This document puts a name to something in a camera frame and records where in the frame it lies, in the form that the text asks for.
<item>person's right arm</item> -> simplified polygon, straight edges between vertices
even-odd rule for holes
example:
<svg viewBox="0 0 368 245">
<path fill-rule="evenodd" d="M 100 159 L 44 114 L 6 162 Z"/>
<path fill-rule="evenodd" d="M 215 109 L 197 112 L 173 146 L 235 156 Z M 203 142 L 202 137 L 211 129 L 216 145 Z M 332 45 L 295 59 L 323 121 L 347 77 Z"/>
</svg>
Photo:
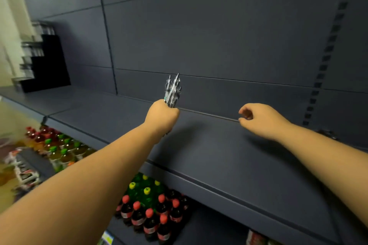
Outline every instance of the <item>person's right arm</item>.
<svg viewBox="0 0 368 245">
<path fill-rule="evenodd" d="M 240 124 L 282 144 L 368 227 L 368 154 L 294 125 L 264 104 L 246 104 Z"/>
</svg>

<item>hand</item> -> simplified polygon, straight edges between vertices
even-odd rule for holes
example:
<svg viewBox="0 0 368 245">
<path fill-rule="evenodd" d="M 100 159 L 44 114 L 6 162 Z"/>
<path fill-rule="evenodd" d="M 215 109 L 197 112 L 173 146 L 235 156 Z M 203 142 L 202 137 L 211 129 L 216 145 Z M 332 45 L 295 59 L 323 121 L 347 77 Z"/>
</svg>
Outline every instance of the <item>hand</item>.
<svg viewBox="0 0 368 245">
<path fill-rule="evenodd" d="M 177 108 L 169 108 L 163 99 L 158 100 L 149 108 L 144 124 L 158 134 L 159 140 L 170 132 L 179 118 L 180 111 Z"/>
<path fill-rule="evenodd" d="M 278 140 L 278 135 L 292 125 L 274 108 L 264 104 L 246 104 L 240 110 L 240 125 L 258 136 L 269 140 Z"/>
</svg>

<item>bare skin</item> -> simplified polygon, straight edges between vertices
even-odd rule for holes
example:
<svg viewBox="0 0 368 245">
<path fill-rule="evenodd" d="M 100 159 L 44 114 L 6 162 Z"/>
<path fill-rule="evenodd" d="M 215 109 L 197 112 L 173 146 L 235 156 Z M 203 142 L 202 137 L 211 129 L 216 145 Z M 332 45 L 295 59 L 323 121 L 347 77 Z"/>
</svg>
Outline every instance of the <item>bare skin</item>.
<svg viewBox="0 0 368 245">
<path fill-rule="evenodd" d="M 368 154 L 294 125 L 268 105 L 249 103 L 240 124 L 294 154 L 368 227 Z"/>
<path fill-rule="evenodd" d="M 97 244 L 131 178 L 178 117 L 178 109 L 163 100 L 155 102 L 142 125 L 48 179 L 2 213 L 1 244 Z"/>
</svg>

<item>red bottle cap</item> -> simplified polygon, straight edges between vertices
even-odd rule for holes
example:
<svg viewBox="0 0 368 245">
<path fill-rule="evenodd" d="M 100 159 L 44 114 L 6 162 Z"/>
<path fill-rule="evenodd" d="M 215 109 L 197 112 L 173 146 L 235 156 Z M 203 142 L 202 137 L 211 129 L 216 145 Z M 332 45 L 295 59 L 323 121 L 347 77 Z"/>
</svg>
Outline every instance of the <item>red bottle cap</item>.
<svg viewBox="0 0 368 245">
<path fill-rule="evenodd" d="M 122 203 L 128 203 L 130 200 L 129 195 L 125 195 L 122 197 Z"/>
<path fill-rule="evenodd" d="M 134 210 L 138 210 L 140 208 L 140 202 L 139 201 L 136 201 L 134 204 L 133 204 L 133 208 Z"/>
<path fill-rule="evenodd" d="M 172 206 L 173 206 L 174 208 L 179 207 L 179 205 L 180 205 L 180 202 L 179 202 L 179 200 L 178 200 L 178 199 L 173 199 L 173 200 L 172 200 Z"/>
<path fill-rule="evenodd" d="M 164 201 L 165 201 L 165 195 L 164 194 L 159 195 L 159 202 L 163 203 Z"/>
<path fill-rule="evenodd" d="M 154 215 L 154 210 L 152 208 L 149 208 L 146 210 L 147 218 L 151 218 L 153 215 Z"/>
<path fill-rule="evenodd" d="M 160 223 L 166 224 L 168 222 L 168 217 L 165 214 L 161 214 L 160 216 Z"/>
</svg>

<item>green bottle cap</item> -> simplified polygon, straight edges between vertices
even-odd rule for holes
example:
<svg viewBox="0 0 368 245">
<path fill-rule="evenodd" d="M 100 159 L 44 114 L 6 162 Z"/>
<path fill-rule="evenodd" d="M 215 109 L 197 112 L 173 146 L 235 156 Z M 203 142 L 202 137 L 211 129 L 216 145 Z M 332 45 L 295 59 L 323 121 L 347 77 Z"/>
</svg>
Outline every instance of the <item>green bottle cap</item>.
<svg viewBox="0 0 368 245">
<path fill-rule="evenodd" d="M 149 195 L 151 192 L 151 188 L 150 187 L 144 188 L 143 192 L 145 195 Z"/>
</svg>

